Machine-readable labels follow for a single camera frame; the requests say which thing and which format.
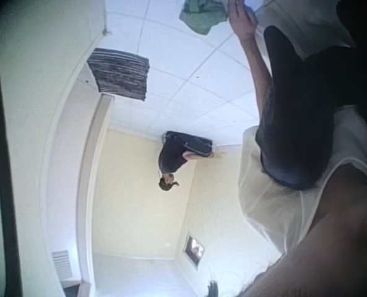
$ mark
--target jeans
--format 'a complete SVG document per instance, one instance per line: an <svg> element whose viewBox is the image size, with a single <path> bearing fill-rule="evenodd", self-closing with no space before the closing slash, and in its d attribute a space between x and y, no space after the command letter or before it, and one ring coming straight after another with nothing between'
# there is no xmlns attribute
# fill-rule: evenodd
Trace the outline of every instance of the jeans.
<svg viewBox="0 0 367 297"><path fill-rule="evenodd" d="M283 186L304 190L321 177L332 154L336 108L356 105L367 124L364 7L356 0L337 5L355 48L332 46L301 60L278 28L264 32L274 96L264 104L256 142L265 172Z"/></svg>
<svg viewBox="0 0 367 297"><path fill-rule="evenodd" d="M207 158L212 154L213 142L210 139L173 131L168 131L164 138L165 142L175 141L198 156Z"/></svg>

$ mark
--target white fabric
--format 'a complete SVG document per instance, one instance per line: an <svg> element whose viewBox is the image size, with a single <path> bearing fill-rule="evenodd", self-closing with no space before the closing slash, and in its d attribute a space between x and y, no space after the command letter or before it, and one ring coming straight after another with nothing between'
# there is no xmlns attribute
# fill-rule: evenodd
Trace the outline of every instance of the white fabric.
<svg viewBox="0 0 367 297"><path fill-rule="evenodd" d="M272 181L260 163L257 126L244 132L238 181L241 209L249 225L281 253L291 250L307 234L325 185L339 166L351 163L367 175L365 122L353 106L336 112L334 121L332 157L322 178L306 191L294 191Z"/></svg>

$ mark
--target wall vent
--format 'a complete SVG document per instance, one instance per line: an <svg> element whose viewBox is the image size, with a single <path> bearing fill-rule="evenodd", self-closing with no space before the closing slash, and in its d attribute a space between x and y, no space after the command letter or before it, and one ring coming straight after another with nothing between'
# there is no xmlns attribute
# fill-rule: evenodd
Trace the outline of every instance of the wall vent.
<svg viewBox="0 0 367 297"><path fill-rule="evenodd" d="M58 251L53 252L52 256L59 280L66 280L73 277L69 253L67 251Z"/></svg>

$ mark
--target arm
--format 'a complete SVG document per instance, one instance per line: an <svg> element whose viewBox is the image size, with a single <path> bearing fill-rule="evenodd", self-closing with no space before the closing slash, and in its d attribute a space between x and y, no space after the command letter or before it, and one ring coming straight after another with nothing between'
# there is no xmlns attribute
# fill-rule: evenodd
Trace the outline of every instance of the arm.
<svg viewBox="0 0 367 297"><path fill-rule="evenodd" d="M200 159L209 159L209 158L213 158L214 157L214 153L211 153L208 157L202 157L202 156L198 156L193 152L184 152L183 153L183 158L185 158L187 161L190 160L200 160Z"/></svg>
<svg viewBox="0 0 367 297"><path fill-rule="evenodd" d="M255 86L256 103L261 116L267 98L273 94L273 82L255 39L257 19L247 11L243 0L229 0L229 21L248 59Z"/></svg>

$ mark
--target green cloth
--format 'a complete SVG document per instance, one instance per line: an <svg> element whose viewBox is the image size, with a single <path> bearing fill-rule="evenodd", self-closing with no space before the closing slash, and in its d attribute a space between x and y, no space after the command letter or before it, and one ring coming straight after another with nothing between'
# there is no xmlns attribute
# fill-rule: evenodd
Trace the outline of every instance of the green cloth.
<svg viewBox="0 0 367 297"><path fill-rule="evenodd" d="M207 35L212 26L227 21L227 14L225 7L220 2L186 0L179 19L196 33Z"/></svg>

